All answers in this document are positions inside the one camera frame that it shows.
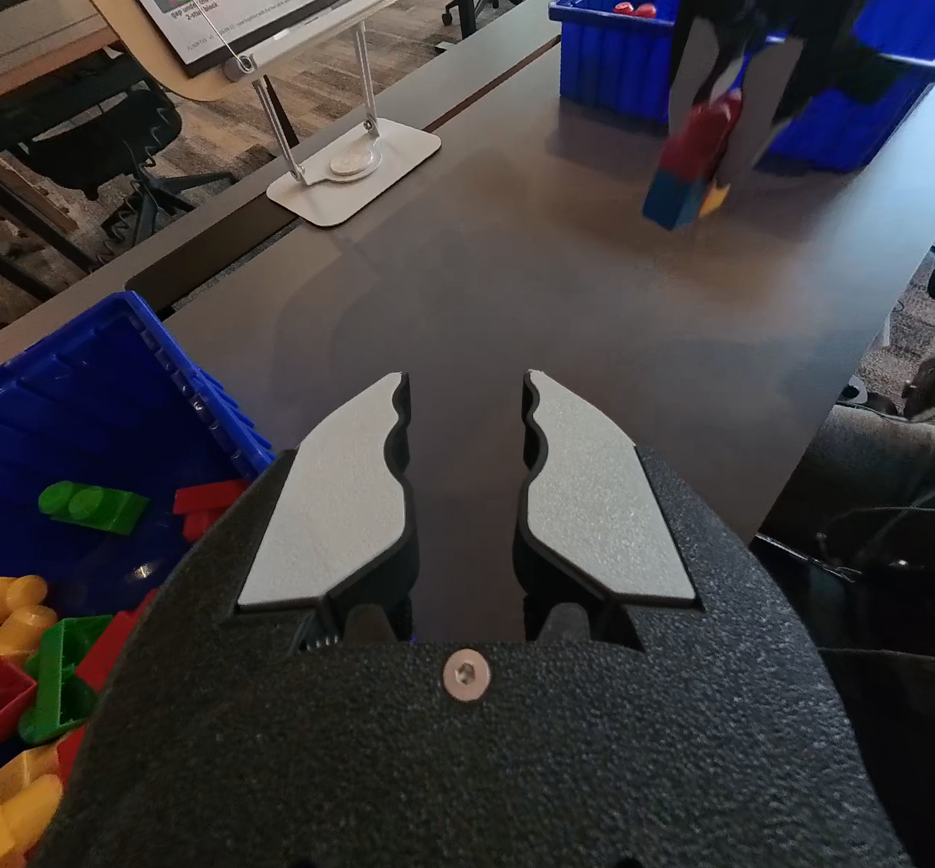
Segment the background desk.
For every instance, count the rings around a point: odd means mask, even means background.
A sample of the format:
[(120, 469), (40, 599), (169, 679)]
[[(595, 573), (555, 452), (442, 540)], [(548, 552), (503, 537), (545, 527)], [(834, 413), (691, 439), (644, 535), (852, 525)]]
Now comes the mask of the background desk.
[(37, 36), (14, 35), (13, 10), (2, 13), (1, 95), (119, 43), (117, 34), (96, 13), (67, 22), (41, 24)]

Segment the pile of coloured mega blocks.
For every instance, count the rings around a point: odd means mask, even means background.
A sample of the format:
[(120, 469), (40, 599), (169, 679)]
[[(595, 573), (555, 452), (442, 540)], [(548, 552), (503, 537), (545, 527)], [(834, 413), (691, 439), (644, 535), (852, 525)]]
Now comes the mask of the pile of coloured mega blocks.
[[(244, 479), (181, 488), (172, 513), (190, 545), (231, 509)], [(132, 492), (60, 481), (45, 488), (38, 511), (53, 522), (131, 535), (149, 504)], [(2, 742), (25, 749), (2, 766), (2, 866), (26, 866), (58, 810), (87, 722), (131, 633), (153, 600), (148, 592), (116, 615), (63, 617), (43, 600), (41, 575), (2, 577)]]

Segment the person's legs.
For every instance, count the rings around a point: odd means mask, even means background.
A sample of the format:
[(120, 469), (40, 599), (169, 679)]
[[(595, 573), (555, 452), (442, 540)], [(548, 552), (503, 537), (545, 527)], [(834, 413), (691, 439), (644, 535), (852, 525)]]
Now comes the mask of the person's legs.
[(815, 642), (916, 866), (934, 865), (934, 358), (839, 402), (751, 550)]

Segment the blue mega block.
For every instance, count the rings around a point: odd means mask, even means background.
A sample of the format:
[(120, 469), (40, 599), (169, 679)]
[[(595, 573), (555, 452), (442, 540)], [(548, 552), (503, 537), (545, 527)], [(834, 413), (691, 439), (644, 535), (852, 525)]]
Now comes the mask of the blue mega block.
[(667, 231), (689, 225), (697, 219), (708, 189), (705, 180), (686, 181), (668, 170), (657, 169), (641, 214)]

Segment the blue plastic bin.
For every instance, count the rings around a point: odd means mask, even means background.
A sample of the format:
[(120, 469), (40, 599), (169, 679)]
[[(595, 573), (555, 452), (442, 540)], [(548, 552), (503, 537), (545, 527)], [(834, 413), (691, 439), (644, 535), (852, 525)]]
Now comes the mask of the blue plastic bin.
[[(246, 866), (224, 825), (220, 781), (188, 747), (219, 750), (200, 720), (251, 647), (209, 647), (237, 617), (259, 541), (257, 507), (234, 508), (198, 545), (172, 513), (177, 490), (249, 484), (270, 444), (194, 364), (148, 305), (103, 299), (2, 364), (2, 575), (36, 574), (63, 617), (116, 615), (156, 594), (87, 722), (64, 807), (29, 866)], [(149, 499), (134, 532), (53, 522), (40, 493), (60, 481)]]
[[(621, 1), (650, 2), (654, 20), (613, 13)], [(664, 128), (669, 66), (681, 0), (555, 0), (561, 23), (561, 96), (632, 122)], [(863, 105), (837, 90), (817, 95), (772, 142), (764, 166), (849, 173), (866, 167), (933, 89), (934, 0), (870, 0), (853, 32), (909, 71), (878, 101)]]

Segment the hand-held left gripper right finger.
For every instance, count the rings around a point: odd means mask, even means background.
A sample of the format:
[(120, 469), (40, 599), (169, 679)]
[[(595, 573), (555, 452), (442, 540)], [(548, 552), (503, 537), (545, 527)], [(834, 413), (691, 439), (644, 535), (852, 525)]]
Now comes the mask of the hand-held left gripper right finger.
[(513, 562), (547, 603), (686, 607), (697, 595), (634, 441), (540, 370), (523, 379), (524, 464)]

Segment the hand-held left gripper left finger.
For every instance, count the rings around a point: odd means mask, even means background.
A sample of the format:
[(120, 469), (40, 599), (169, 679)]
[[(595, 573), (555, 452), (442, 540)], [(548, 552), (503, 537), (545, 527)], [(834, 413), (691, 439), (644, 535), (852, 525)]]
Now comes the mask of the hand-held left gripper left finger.
[(238, 608), (258, 612), (352, 601), (391, 607), (418, 575), (406, 471), (411, 385), (390, 372), (323, 418), (298, 444), (263, 529)]

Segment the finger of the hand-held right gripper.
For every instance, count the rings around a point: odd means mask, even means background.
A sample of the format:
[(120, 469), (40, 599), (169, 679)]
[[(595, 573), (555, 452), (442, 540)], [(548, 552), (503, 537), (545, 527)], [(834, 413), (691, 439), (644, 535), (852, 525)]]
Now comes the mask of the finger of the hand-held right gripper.
[(731, 35), (704, 17), (688, 27), (672, 79), (673, 103), (707, 102), (731, 62)]
[(803, 48), (802, 38), (786, 38), (752, 56), (742, 81), (739, 120), (719, 164), (720, 187), (744, 180), (770, 144), (775, 115)]

